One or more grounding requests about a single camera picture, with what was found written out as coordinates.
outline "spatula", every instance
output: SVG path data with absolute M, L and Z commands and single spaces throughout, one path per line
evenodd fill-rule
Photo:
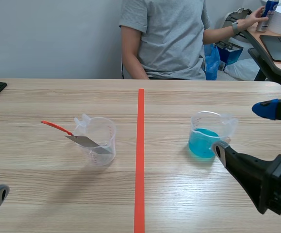
M 69 136 L 65 136 L 65 137 L 69 138 L 70 140 L 74 141 L 75 143 L 79 144 L 80 146 L 92 148 L 91 150 L 97 154 L 111 154 L 111 152 L 109 152 L 105 148 L 101 147 L 99 144 L 97 144 L 96 142 L 94 142 L 93 140 L 91 140 L 88 137 L 74 136 L 72 132 L 70 132 L 56 124 L 45 121 L 45 120 L 43 120 L 41 123 L 67 133 Z

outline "laptop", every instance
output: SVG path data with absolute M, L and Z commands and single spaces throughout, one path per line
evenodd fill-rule
M 260 39 L 272 59 L 281 62 L 281 36 L 261 35 Z

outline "red spatula handle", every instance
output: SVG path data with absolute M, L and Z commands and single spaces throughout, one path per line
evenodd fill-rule
M 53 127 L 53 128 L 56 128 L 56 129 L 58 129 L 58 130 L 61 130 L 61 131 L 65 132 L 65 133 L 69 134 L 70 136 L 73 136 L 72 132 L 70 132 L 70 131 L 68 131 L 68 130 L 65 130 L 64 128 L 62 128 L 62 127 L 60 127 L 60 126 L 58 126 L 58 125 L 55 125 L 55 124 L 53 124 L 53 123 L 51 123 L 51 122 L 47 122 L 47 121 L 43 120 L 41 123 L 43 123 L 43 124 L 45 124 L 45 125 L 48 125 L 48 126 L 51 126 L 51 127 Z

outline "red tape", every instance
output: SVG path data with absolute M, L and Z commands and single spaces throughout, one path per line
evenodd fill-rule
M 134 233 L 145 233 L 145 90 L 138 93 Z

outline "floor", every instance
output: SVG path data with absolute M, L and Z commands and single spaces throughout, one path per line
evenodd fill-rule
M 218 70 L 217 81 L 238 81 L 238 79 L 235 79 L 225 72 Z

